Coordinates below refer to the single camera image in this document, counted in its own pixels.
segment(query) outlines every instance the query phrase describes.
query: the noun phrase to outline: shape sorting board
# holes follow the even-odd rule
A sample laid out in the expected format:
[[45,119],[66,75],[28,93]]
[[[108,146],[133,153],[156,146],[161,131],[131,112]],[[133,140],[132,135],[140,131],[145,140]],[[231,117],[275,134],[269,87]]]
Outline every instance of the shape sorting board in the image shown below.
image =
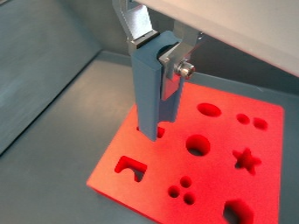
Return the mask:
[[88,186],[159,223],[275,224],[283,109],[185,83],[175,123],[157,140],[137,131],[136,106]]

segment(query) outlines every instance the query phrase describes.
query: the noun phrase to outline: circular hole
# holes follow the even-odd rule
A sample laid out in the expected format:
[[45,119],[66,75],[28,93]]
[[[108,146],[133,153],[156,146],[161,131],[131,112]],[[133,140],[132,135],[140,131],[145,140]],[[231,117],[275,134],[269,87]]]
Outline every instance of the circular hole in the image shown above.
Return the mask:
[[185,148],[193,156],[205,156],[211,151],[211,142],[207,137],[201,135],[193,135],[189,136],[185,141]]
[[183,195],[183,201],[187,205],[192,205],[193,202],[195,202],[195,196],[187,192],[184,195]]
[[267,121],[265,120],[263,120],[260,118],[255,118],[253,125],[259,130],[267,130]]
[[241,166],[240,166],[240,163],[239,163],[239,162],[236,162],[236,163],[235,163],[235,168],[236,168],[236,169],[240,169],[240,168],[241,168]]
[[243,114],[239,114],[239,115],[237,115],[237,121],[239,121],[240,123],[243,123],[243,124],[248,124],[248,123],[249,123],[249,119],[248,119],[248,117],[247,117],[245,115],[243,115]]
[[156,131],[156,137],[161,138],[164,136],[164,128],[157,127],[157,131]]
[[181,180],[180,180],[180,183],[181,183],[181,187],[189,187],[192,185],[192,180],[189,177],[181,177]]
[[172,198],[177,198],[179,195],[180,195],[180,189],[177,186],[172,185],[169,188],[168,188],[168,195],[172,197]]
[[204,103],[197,105],[197,110],[205,116],[212,116],[212,117],[220,116],[220,109],[215,105],[212,105],[212,104],[209,104],[207,102],[204,102]]

